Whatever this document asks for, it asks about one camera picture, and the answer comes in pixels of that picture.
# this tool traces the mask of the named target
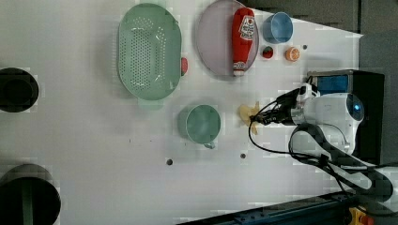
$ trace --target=mug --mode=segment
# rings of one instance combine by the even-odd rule
[[[215,148],[214,140],[221,129],[222,120],[216,109],[209,105],[188,106],[178,115],[181,136],[206,148]]]

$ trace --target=tabletop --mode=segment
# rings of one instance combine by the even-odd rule
[[[0,175],[21,163],[44,166],[62,199],[58,223],[76,225],[177,224],[338,190],[328,174],[256,149],[237,108],[265,106],[310,70],[358,68],[360,35],[293,19],[294,36],[271,45],[271,60],[260,49],[245,76],[216,76],[194,44],[195,25],[213,1],[0,0],[0,68],[25,68],[40,88],[30,111],[0,113]],[[143,2],[179,21],[190,63],[157,111],[140,109],[116,70],[119,23]],[[254,14],[262,34],[271,13]],[[289,46],[301,50],[296,63],[283,58]],[[189,104],[220,113],[215,149],[179,136],[176,118]],[[293,127],[258,129],[258,143],[285,151]]]

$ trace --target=green colander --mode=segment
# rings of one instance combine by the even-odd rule
[[[181,78],[181,31],[165,8],[140,4],[119,27],[118,72],[136,97],[155,101],[169,96]]]

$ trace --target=mug handle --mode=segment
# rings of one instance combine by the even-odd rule
[[[208,149],[214,149],[216,147],[216,144],[214,144],[214,142],[210,142],[210,143],[205,143],[204,146]]]

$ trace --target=plate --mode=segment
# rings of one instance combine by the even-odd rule
[[[216,75],[233,76],[232,22],[235,12],[244,8],[238,1],[219,0],[203,12],[196,29],[196,47],[206,65]],[[257,55],[259,45],[257,25],[247,69]]]

